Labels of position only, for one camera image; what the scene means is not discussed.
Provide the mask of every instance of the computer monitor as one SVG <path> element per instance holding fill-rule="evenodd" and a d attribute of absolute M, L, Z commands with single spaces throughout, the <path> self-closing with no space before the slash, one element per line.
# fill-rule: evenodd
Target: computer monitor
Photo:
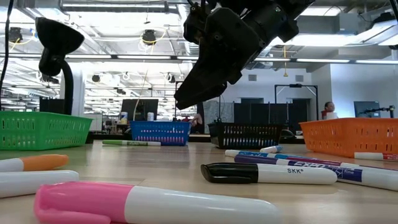
<path fill-rule="evenodd" d="M 380 104 L 378 101 L 355 101 L 355 117 L 356 118 L 380 118 L 380 111 L 366 112 L 366 110 L 379 109 Z"/>
<path fill-rule="evenodd" d="M 134 108 L 136 107 L 137 100 L 123 100 L 121 112 L 127 112 L 127 120 L 132 121 L 134 117 Z M 148 112 L 154 114 L 154 121 L 157 119 L 157 107 L 159 104 L 158 99 L 144 99 L 139 100 L 136 110 L 136 121 L 146 121 Z"/>

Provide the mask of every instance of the black lamp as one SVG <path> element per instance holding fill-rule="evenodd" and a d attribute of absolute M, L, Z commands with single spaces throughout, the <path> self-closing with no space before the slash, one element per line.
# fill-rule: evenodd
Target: black lamp
<path fill-rule="evenodd" d="M 44 46 L 39 70 L 50 77 L 58 75 L 61 70 L 65 79 L 64 113 L 72 114 L 73 75 L 66 54 L 74 52 L 84 41 L 84 36 L 78 31 L 57 21 L 44 17 L 36 18 L 37 37 Z"/>

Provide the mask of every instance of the office desk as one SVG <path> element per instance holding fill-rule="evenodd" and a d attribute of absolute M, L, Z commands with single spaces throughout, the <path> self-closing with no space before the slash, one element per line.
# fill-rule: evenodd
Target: office desk
<path fill-rule="evenodd" d="M 307 152 L 304 145 L 285 145 L 284 152 L 398 169 L 398 162 L 355 161 L 315 154 Z M 45 153 L 68 154 L 70 164 L 64 169 L 79 172 L 81 180 L 267 200 L 282 211 L 285 224 L 398 222 L 398 192 L 389 190 L 344 183 L 325 186 L 211 184 L 202 177 L 200 164 L 232 162 L 233 159 L 225 157 L 224 150 L 213 148 L 210 143 L 190 143 L 185 147 L 119 147 L 102 146 L 100 141 L 95 141 L 85 147 L 43 152 L 0 151 L 0 159 Z M 38 224 L 32 211 L 33 202 L 33 195 L 0 199 L 0 223 Z"/>

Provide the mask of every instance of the wall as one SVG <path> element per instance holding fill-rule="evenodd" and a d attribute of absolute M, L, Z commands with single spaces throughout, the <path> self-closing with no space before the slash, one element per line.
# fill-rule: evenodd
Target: wall
<path fill-rule="evenodd" d="M 321 119 L 320 112 L 323 111 L 326 102 L 332 101 L 331 97 L 331 69 L 330 64 L 325 65 L 311 74 L 312 85 L 318 86 L 318 114 Z M 311 113 L 312 120 L 316 120 L 316 106 L 315 101 L 312 101 L 313 111 Z"/>
<path fill-rule="evenodd" d="M 305 69 L 288 69 L 288 77 L 284 77 L 284 69 L 273 71 L 272 69 L 243 70 L 243 76 L 235 85 L 228 85 L 223 93 L 225 102 L 240 103 L 241 98 L 263 98 L 264 102 L 274 102 L 275 84 L 294 84 L 296 75 L 303 75 L 303 85 L 311 85 L 311 74 Z M 248 75 L 257 75 L 256 82 L 248 81 Z M 313 98 L 313 95 L 306 88 L 285 88 L 278 95 L 278 103 L 285 103 L 291 98 Z"/>
<path fill-rule="evenodd" d="M 354 101 L 379 101 L 398 106 L 393 65 L 331 65 L 331 91 L 340 118 L 355 117 Z M 382 117 L 389 118 L 388 112 Z"/>

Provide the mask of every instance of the green marker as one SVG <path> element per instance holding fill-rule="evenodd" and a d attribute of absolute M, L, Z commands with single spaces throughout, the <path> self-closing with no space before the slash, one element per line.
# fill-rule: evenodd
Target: green marker
<path fill-rule="evenodd" d="M 160 142 L 127 141 L 127 140 L 103 140 L 102 144 L 117 146 L 161 146 Z"/>

